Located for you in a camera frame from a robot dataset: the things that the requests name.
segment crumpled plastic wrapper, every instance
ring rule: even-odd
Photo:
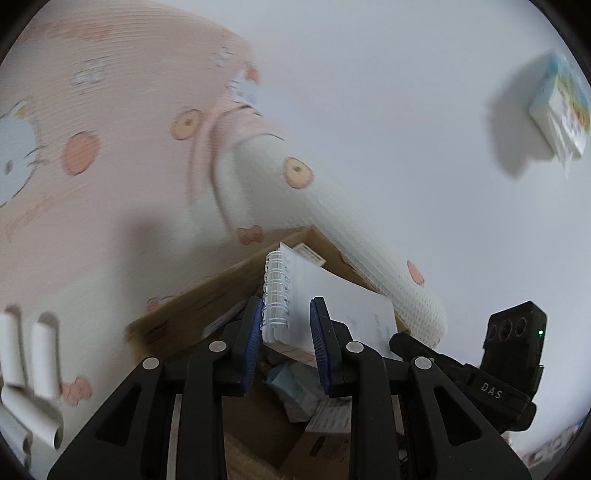
[[[530,115],[564,165],[583,155],[589,135],[589,104],[566,59],[553,55]]]

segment white table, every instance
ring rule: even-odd
[[[478,364],[490,314],[548,314],[528,451],[591,404],[591,149],[569,180],[527,117],[552,50],[527,0],[168,0],[249,40],[261,111],[317,153],[445,301],[440,351]],[[584,88],[591,97],[591,89]]]

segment spiral binding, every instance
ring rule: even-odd
[[[266,326],[287,327],[287,317],[290,313],[290,279],[288,273],[289,265],[285,253],[276,250],[267,255],[261,324],[263,337],[266,337]]]

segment camera lens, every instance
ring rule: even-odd
[[[511,330],[513,330],[513,322],[510,320],[505,320],[501,325],[499,338],[501,340],[507,340],[509,338],[509,335],[511,334]]]
[[[486,333],[487,340],[494,340],[496,337],[496,325],[491,325],[488,327],[488,332]]]
[[[521,317],[517,320],[515,324],[515,334],[520,337],[525,333],[525,329],[527,328],[527,319],[525,317]]]

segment white cylinder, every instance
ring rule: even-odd
[[[35,396],[53,400],[60,396],[57,370],[57,332],[46,323],[34,323],[31,330],[31,367]]]
[[[54,449],[58,449],[63,437],[59,422],[42,412],[20,390],[2,388],[2,403],[33,435]]]
[[[18,319],[10,312],[0,313],[0,368],[4,385],[25,386]]]
[[[0,404],[0,433],[18,460],[28,468],[33,435]]]

